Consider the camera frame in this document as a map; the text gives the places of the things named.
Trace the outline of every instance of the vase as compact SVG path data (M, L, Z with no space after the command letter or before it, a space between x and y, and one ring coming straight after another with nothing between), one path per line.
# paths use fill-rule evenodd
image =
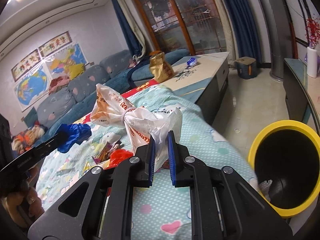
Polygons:
M316 78L318 73L318 54L316 49L307 47L308 62L307 74L310 77Z

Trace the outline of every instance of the white plastic bag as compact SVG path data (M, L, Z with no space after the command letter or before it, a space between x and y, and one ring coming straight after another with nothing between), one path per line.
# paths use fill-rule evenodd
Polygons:
M178 108L171 113L152 113L143 106L135 108L118 92L101 84L97 84L97 101L90 119L104 127L125 127L133 154L138 147L148 144L152 135L156 143L155 171L168 159L168 132L173 130L176 142L180 141L182 113Z

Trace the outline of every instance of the tiled floor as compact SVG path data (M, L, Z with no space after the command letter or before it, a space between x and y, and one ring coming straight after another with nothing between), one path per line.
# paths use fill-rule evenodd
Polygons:
M263 128L289 119L283 85L271 79L269 72L270 69L260 69L256 78L244 80L230 69L229 86L212 124L244 158Z

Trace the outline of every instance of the table top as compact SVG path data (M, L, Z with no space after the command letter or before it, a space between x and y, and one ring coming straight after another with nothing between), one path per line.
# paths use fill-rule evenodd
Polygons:
M162 84L170 88L177 96L195 103L226 61L228 55L229 52L218 52L183 57L172 65L175 76ZM191 57L197 59L197 64L188 67L187 61Z
M300 83L308 92L312 104L320 118L320 76L312 78L307 75L307 66L300 60L294 58L285 58L285 62L298 77Z

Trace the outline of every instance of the calligraphy banner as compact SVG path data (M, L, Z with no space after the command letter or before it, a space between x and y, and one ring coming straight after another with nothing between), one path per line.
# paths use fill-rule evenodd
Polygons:
M12 70L12 76L15 82L26 74L30 69L36 66L40 62L40 55L38 50L34 50L24 59L22 59L17 65L15 65Z
M38 49L42 57L47 57L64 46L72 42L69 32L62 33L51 40L47 41L45 44L40 46Z

